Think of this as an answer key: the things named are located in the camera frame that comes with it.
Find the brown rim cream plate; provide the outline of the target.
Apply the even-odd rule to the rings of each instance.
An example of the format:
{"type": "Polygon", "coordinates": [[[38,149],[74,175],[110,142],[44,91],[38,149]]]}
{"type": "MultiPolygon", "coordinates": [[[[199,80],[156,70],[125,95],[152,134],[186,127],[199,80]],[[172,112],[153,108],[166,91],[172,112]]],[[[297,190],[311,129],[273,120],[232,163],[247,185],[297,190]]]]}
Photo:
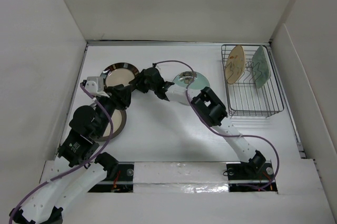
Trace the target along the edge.
{"type": "MultiPolygon", "coordinates": [[[[124,129],[127,121],[127,114],[124,110],[115,110],[112,114],[111,120],[113,122],[113,134],[112,139],[116,138],[124,129]]],[[[96,141],[98,142],[105,142],[108,140],[110,135],[111,125],[108,124],[105,133],[103,136],[96,141]]]]}

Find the black striped rim plate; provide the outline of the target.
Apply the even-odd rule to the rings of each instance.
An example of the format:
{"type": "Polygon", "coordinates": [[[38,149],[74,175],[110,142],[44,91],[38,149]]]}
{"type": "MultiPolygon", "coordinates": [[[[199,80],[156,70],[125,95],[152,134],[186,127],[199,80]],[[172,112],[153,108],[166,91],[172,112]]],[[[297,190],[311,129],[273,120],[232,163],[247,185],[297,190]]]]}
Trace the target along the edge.
{"type": "Polygon", "coordinates": [[[121,62],[105,68],[101,73],[101,77],[104,79],[105,87],[113,87],[120,84],[127,86],[139,73],[139,70],[134,65],[121,62]]]}

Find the teal oval flower plate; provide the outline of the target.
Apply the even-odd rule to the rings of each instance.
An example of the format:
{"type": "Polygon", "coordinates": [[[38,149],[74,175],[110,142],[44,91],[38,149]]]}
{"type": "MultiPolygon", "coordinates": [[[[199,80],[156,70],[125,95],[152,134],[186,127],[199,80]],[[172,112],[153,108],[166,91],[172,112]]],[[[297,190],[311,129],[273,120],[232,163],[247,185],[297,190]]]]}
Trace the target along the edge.
{"type": "Polygon", "coordinates": [[[210,87],[209,80],[199,72],[185,71],[175,76],[173,82],[183,88],[189,87],[189,90],[201,90],[210,87]]]}

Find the beige bird plate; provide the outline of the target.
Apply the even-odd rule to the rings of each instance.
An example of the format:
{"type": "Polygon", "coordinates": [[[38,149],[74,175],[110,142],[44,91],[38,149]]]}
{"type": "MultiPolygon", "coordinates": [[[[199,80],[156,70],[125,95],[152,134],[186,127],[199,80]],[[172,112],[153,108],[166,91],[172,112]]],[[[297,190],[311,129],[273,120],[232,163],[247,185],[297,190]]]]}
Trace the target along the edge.
{"type": "Polygon", "coordinates": [[[228,84],[234,84],[240,79],[246,64],[245,51],[241,45],[236,45],[230,52],[225,65],[225,78],[228,84]]]}

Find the teal rectangular berry plate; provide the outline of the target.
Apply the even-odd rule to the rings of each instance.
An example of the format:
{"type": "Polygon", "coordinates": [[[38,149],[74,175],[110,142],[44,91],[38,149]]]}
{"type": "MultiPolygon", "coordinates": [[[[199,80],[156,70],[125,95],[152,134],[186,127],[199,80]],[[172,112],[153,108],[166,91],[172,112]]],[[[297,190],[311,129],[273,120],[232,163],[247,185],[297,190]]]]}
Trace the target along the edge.
{"type": "Polygon", "coordinates": [[[260,46],[254,53],[251,60],[251,67],[253,72],[253,80],[256,88],[262,88],[271,77],[271,65],[267,49],[260,46]]]}

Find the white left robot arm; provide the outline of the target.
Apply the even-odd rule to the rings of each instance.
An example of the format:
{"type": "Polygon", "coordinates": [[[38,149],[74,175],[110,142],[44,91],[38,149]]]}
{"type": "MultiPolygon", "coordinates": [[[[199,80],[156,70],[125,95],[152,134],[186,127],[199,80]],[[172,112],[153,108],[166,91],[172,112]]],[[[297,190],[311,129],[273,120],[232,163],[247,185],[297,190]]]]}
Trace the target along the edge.
{"type": "Polygon", "coordinates": [[[114,127],[112,115],[131,104],[130,85],[109,87],[107,91],[81,89],[95,103],[78,107],[69,123],[66,140],[58,149],[44,182],[28,193],[9,214],[10,223],[62,223],[66,209],[97,182],[117,175],[118,161],[100,146],[106,129],[114,127]]]}

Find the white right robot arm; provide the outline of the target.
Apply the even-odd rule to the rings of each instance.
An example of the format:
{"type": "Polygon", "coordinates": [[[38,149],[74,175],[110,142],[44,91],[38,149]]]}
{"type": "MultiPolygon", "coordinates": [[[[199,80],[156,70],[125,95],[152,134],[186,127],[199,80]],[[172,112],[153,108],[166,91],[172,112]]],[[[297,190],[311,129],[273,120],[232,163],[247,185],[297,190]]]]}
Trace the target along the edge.
{"type": "Polygon", "coordinates": [[[197,74],[191,71],[189,82],[181,86],[165,81],[159,70],[151,67],[142,70],[129,84],[143,93],[151,90],[159,99],[189,105],[200,121],[214,134],[223,137],[234,150],[243,164],[244,174],[256,178],[262,173],[265,157],[233,126],[227,116],[226,106],[209,86],[190,89],[195,77],[197,74]]]}

